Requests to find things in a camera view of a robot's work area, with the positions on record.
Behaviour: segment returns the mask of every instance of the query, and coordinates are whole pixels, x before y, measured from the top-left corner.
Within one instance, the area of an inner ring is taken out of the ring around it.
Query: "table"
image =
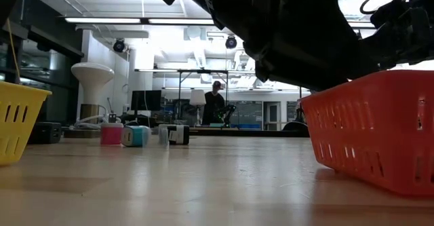
[[[29,146],[0,168],[0,225],[432,225],[434,200],[319,165],[306,138],[98,139]]]

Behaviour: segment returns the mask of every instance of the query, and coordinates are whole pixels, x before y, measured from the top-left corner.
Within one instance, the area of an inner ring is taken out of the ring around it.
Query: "man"
[[[212,91],[205,94],[205,109],[203,110],[202,125],[218,124],[222,120],[215,117],[215,112],[224,107],[224,98],[218,93],[222,89],[222,84],[215,81],[212,84]]]

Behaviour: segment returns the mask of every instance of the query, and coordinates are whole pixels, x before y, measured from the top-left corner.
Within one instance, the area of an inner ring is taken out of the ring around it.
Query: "black shirt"
[[[202,125],[210,125],[211,123],[221,123],[222,120],[219,120],[215,117],[215,112],[224,107],[224,98],[217,93],[213,95],[212,92],[208,92],[205,94],[206,105],[203,110],[203,121]]]

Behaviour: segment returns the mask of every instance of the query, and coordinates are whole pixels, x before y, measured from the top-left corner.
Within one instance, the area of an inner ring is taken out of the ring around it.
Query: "yellow cord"
[[[18,62],[16,60],[14,39],[12,37],[11,22],[9,21],[9,18],[7,19],[7,29],[9,29],[9,37],[11,39],[12,54],[14,55],[16,74],[18,75],[18,83],[20,83],[20,68],[18,67]]]

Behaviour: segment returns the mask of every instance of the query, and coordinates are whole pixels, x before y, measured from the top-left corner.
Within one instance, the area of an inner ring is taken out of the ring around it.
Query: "yellow plastic basket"
[[[20,160],[50,91],[0,81],[0,166]]]

